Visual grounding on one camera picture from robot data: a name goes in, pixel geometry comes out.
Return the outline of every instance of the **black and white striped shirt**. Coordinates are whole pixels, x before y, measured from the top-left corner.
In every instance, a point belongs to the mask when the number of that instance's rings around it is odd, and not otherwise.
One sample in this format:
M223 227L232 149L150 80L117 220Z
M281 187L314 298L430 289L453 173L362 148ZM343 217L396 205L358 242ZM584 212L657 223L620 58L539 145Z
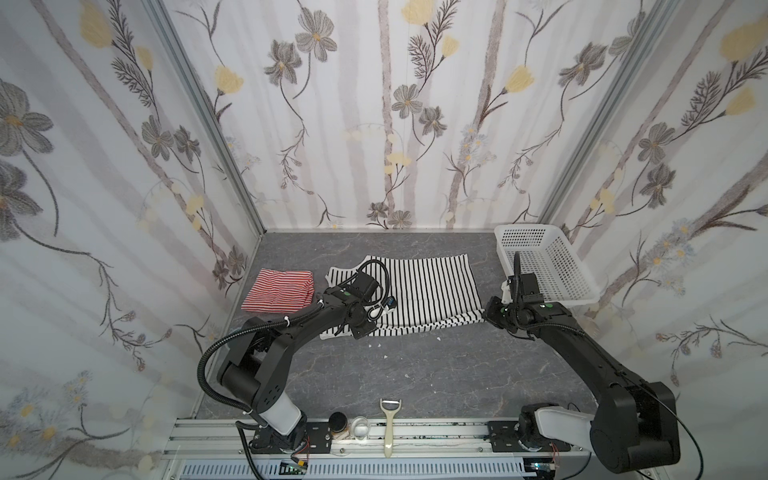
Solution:
M482 321L482 305L466 255L414 260L368 255L364 261L370 259L386 265L392 280L390 295L397 299L397 308L379 318L379 328L371 336L405 335ZM326 276L328 285L338 285L356 270L331 267ZM366 273L380 284L385 281L378 265L368 266ZM379 288L374 298L381 294ZM335 332L327 330L320 338L332 338ZM349 326L344 326L339 335L351 335Z

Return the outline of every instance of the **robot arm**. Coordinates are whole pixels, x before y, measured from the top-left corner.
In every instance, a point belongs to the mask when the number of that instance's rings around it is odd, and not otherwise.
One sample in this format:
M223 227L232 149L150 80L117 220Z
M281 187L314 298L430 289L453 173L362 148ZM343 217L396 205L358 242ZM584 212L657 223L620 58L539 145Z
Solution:
M524 426L543 438L591 450L614 473L677 463L680 442L672 415L672 392L661 382L645 382L621 365L560 303L546 303L536 276L520 274L519 255L509 283L512 301L491 298L486 319L513 335L522 330L543 340L584 380L598 401L594 416L541 406L535 409L535 416L527 417L528 425L524 422Z

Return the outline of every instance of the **vent grille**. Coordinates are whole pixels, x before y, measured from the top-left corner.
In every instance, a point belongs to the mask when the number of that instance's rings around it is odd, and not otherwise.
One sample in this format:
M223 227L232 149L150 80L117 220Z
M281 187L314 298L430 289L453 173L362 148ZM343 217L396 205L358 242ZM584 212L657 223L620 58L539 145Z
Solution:
M522 458L318 458L306 475L278 475L282 460L256 460L264 478L509 478L535 477ZM244 460L187 460L180 480L252 480Z

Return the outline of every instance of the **red and white striped cloth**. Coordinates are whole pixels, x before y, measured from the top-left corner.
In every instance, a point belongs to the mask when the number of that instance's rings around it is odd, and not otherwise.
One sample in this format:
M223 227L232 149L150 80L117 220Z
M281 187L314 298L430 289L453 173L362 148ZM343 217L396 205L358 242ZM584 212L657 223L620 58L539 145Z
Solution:
M240 308L249 312L292 313L309 305L314 295L312 272L263 268Z

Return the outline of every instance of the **white arm segment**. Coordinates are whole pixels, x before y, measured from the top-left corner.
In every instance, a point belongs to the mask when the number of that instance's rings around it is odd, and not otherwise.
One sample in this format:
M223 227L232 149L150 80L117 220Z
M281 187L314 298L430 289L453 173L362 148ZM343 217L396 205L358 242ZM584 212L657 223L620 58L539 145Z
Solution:
M560 406L538 409L535 415L536 426L543 436L580 446L590 452L594 451L589 439L594 415L566 410Z

